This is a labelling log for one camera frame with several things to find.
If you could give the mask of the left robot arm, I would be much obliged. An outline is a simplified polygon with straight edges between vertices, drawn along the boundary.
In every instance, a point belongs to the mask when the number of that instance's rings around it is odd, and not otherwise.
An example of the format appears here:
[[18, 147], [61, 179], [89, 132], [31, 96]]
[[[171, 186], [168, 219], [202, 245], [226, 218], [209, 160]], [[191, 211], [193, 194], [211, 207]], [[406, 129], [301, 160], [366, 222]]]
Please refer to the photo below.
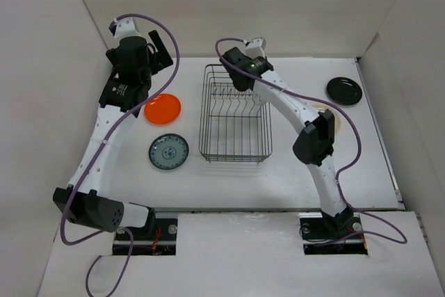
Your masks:
[[97, 233], [131, 228], [140, 239], [155, 233], [150, 207], [109, 197], [112, 172], [122, 144], [149, 98], [152, 76], [174, 64], [158, 31], [144, 38], [136, 29], [120, 36], [119, 45], [106, 51], [111, 74], [99, 98], [97, 119], [88, 146], [65, 188], [56, 188], [54, 204], [62, 213], [60, 237], [67, 223]]

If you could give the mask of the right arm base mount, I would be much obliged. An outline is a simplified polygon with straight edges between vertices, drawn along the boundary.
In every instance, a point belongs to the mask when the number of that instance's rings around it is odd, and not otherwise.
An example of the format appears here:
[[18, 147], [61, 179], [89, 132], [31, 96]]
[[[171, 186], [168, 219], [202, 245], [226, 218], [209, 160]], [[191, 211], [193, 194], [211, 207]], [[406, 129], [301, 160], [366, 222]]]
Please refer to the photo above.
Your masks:
[[368, 255], [358, 214], [338, 232], [330, 232], [320, 213], [301, 213], [299, 234], [305, 255]]

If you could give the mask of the black plate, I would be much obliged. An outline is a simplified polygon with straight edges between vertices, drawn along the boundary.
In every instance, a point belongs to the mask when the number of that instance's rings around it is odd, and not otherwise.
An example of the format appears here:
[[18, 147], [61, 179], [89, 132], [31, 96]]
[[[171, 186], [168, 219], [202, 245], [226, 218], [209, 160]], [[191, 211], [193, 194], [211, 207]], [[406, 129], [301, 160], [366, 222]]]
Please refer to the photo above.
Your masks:
[[327, 96], [341, 106], [354, 106], [363, 97], [359, 84], [346, 77], [335, 77], [326, 85]]

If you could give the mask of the clear glass plate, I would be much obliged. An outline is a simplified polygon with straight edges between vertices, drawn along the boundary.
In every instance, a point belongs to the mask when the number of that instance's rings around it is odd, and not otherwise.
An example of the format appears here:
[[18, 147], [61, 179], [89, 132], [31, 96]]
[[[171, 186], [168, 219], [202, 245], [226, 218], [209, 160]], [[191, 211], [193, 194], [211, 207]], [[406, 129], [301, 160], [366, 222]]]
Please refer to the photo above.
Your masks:
[[261, 108], [263, 105], [268, 103], [268, 100], [263, 98], [261, 95], [257, 94], [256, 92], [252, 93], [252, 99], [254, 102], [254, 105], [258, 108]]

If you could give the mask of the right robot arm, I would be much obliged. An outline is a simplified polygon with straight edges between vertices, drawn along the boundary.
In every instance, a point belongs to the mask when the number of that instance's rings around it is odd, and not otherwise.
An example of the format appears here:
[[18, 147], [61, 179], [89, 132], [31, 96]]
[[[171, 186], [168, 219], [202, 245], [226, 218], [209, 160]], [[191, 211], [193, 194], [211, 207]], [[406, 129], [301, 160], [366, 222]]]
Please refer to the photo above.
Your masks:
[[334, 114], [321, 111], [285, 90], [286, 83], [263, 56], [250, 58], [237, 47], [226, 51], [220, 62], [229, 72], [237, 90], [251, 90], [270, 102], [292, 125], [298, 137], [292, 150], [307, 166], [318, 192], [324, 239], [333, 239], [346, 230], [353, 211], [342, 199], [334, 167]]

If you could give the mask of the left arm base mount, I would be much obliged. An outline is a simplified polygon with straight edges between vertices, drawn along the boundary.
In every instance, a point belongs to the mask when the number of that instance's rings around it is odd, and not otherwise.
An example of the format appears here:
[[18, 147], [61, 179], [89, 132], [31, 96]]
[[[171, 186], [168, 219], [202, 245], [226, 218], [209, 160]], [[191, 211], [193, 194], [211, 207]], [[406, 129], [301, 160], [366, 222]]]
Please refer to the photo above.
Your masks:
[[130, 227], [133, 234], [132, 255], [176, 255], [178, 213], [154, 211], [149, 214], [144, 227]]

